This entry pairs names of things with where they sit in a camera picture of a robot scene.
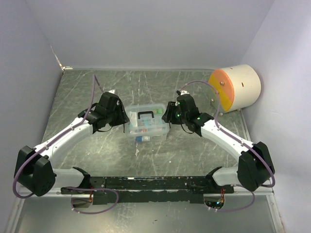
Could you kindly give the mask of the green white medicine box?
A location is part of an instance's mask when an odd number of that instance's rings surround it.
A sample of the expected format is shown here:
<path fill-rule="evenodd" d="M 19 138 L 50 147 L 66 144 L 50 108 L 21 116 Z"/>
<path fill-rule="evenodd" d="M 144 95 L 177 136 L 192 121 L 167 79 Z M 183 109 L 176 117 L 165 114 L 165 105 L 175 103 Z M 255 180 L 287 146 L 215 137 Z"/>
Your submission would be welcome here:
<path fill-rule="evenodd" d="M 163 109 L 162 108 L 158 108 L 158 109 L 155 110 L 155 113 L 157 115 L 161 115 L 161 114 L 163 114 Z"/>

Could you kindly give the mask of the white teal swab packet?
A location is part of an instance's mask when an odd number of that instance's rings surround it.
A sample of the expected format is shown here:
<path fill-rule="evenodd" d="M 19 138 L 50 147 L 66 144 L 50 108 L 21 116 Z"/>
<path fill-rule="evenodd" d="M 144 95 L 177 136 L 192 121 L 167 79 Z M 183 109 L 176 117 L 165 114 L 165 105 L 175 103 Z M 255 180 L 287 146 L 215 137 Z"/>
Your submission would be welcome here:
<path fill-rule="evenodd" d="M 137 127 L 138 126 L 138 114 L 137 112 L 129 112 L 129 119 L 130 119 L 130 124 L 133 127 Z"/>

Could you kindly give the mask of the clear box lid black handle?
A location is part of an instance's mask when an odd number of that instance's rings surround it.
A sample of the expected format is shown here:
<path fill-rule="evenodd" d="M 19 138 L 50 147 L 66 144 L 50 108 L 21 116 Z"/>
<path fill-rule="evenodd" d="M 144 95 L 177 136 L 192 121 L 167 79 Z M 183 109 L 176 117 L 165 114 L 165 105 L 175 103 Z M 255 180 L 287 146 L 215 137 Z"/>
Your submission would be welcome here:
<path fill-rule="evenodd" d="M 163 103 L 130 105 L 125 107 L 129 122 L 125 125 L 128 136 L 167 134 L 170 127 L 162 120 L 166 112 Z"/>

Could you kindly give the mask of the clear plastic medicine box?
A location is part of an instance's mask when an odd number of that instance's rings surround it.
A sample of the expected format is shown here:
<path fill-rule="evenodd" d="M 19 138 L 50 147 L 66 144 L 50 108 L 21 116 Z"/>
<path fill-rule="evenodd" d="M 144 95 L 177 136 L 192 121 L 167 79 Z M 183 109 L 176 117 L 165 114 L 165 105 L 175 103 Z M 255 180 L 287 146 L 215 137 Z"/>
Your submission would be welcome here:
<path fill-rule="evenodd" d="M 133 127 L 130 122 L 125 125 L 126 138 L 131 143 L 137 143 L 137 136 L 150 136 L 150 142 L 164 141 L 170 130 L 169 124 L 165 123 L 160 117 L 141 116 L 138 119 L 138 126 Z"/>

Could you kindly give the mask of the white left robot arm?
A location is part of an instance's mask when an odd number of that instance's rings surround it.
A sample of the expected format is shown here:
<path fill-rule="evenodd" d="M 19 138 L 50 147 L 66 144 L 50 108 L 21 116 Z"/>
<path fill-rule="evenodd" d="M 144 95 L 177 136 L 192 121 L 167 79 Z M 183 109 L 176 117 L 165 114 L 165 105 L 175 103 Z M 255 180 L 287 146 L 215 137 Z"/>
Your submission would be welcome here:
<path fill-rule="evenodd" d="M 56 169 L 57 161 L 85 138 L 110 127 L 129 122 L 124 105 L 115 90 L 103 92 L 98 103 L 82 111 L 74 121 L 47 141 L 31 148 L 24 146 L 18 152 L 14 173 L 13 192 L 17 183 L 31 195 L 41 197 L 54 188 L 68 188 L 80 194 L 91 188 L 91 175 L 79 167 Z"/>

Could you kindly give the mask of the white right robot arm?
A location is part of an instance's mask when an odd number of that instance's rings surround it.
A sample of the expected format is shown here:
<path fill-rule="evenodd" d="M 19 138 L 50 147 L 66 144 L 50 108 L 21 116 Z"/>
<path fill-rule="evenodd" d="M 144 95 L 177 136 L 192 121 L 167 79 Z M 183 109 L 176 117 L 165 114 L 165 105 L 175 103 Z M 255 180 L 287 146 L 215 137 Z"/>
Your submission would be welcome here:
<path fill-rule="evenodd" d="M 220 167 L 211 171 L 206 181 L 207 190 L 217 193 L 225 185 L 240 185 L 248 191 L 259 187 L 272 187 L 275 169 L 266 144 L 253 143 L 238 137 L 208 113 L 201 113 L 189 94 L 168 102 L 162 116 L 166 123 L 186 126 L 191 133 L 211 140 L 227 151 L 236 161 L 233 167 Z"/>

